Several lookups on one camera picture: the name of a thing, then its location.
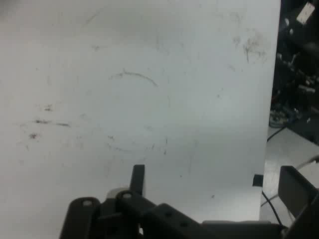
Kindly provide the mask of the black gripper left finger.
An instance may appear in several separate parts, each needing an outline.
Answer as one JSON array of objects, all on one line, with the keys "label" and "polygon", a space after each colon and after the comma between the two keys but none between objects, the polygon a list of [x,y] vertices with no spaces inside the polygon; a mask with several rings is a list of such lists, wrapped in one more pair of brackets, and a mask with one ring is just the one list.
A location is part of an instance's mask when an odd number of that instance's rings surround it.
[{"label": "black gripper left finger", "polygon": [[145,166],[133,167],[127,190],[100,202],[73,200],[62,227],[62,239],[205,239],[199,223],[167,204],[143,196]]}]

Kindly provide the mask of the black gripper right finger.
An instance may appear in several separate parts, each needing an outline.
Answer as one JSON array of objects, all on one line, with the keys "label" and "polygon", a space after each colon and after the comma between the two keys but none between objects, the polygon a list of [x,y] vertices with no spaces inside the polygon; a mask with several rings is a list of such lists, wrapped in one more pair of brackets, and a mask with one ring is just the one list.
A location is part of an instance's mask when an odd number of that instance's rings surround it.
[{"label": "black gripper right finger", "polygon": [[278,195],[295,217],[285,239],[319,238],[319,190],[296,168],[282,166]]}]

